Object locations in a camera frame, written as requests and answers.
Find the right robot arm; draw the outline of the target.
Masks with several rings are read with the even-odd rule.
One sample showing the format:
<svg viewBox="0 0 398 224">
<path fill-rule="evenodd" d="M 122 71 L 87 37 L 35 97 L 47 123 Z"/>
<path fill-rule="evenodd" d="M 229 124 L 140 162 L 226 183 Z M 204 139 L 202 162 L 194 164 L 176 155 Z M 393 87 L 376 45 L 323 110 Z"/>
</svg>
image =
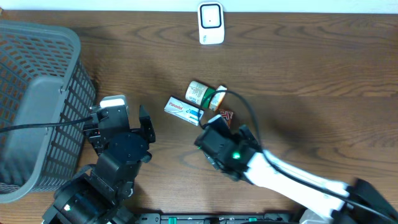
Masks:
<svg viewBox="0 0 398 224">
<path fill-rule="evenodd" d="M 213 121 L 195 145 L 230 179 L 278 192 L 322 223 L 397 223 L 397 210 L 369 182 L 348 185 L 294 167 L 261 147 L 246 126 L 232 133 L 224 121 Z"/>
</svg>

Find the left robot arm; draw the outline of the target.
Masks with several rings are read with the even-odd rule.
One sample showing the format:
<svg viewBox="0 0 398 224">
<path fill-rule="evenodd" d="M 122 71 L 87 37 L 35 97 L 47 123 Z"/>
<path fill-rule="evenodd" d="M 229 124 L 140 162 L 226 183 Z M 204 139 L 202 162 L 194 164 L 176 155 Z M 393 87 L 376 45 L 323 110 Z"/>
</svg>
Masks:
<svg viewBox="0 0 398 224">
<path fill-rule="evenodd" d="M 134 223 L 123 201 L 134 194 L 141 165 L 152 159 L 155 132 L 149 113 L 139 108 L 139 128 L 131 128 L 125 105 L 92 108 L 83 135 L 98 155 L 54 193 L 44 223 Z"/>
</svg>

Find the orange Top chocolate bar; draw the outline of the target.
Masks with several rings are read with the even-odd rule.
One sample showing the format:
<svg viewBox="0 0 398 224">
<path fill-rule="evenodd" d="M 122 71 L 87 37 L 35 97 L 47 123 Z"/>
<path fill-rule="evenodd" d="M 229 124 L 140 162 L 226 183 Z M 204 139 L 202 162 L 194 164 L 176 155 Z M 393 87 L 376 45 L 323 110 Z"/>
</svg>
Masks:
<svg viewBox="0 0 398 224">
<path fill-rule="evenodd" d="M 228 127 L 231 127 L 234 112 L 230 110 L 219 109 L 219 114 L 225 120 Z"/>
</svg>

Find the green lid jar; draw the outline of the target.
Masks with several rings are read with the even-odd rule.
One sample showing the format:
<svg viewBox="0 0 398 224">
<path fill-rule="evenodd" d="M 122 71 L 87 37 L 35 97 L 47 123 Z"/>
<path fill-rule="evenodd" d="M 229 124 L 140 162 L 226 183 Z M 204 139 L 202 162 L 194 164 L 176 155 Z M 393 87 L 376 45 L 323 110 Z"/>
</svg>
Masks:
<svg viewBox="0 0 398 224">
<path fill-rule="evenodd" d="M 206 97 L 214 92 L 215 89 L 197 81 L 192 81 L 186 90 L 185 99 L 199 106 L 203 104 L 202 107 L 208 108 L 211 98 L 206 100 Z"/>
</svg>

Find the small orange box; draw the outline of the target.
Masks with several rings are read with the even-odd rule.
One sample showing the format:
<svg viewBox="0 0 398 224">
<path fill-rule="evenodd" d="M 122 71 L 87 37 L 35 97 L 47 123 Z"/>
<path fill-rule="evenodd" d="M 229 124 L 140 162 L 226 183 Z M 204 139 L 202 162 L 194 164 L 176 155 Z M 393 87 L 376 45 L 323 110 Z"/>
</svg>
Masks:
<svg viewBox="0 0 398 224">
<path fill-rule="evenodd" d="M 221 91 L 221 90 L 227 90 L 227 88 L 223 85 L 220 85 L 216 91 Z M 209 109 L 213 111 L 217 111 L 217 109 L 220 107 L 220 104 L 222 103 L 224 97 L 225 97 L 225 92 L 219 92 L 217 94 L 214 94 L 210 104 L 209 104 Z"/>
</svg>

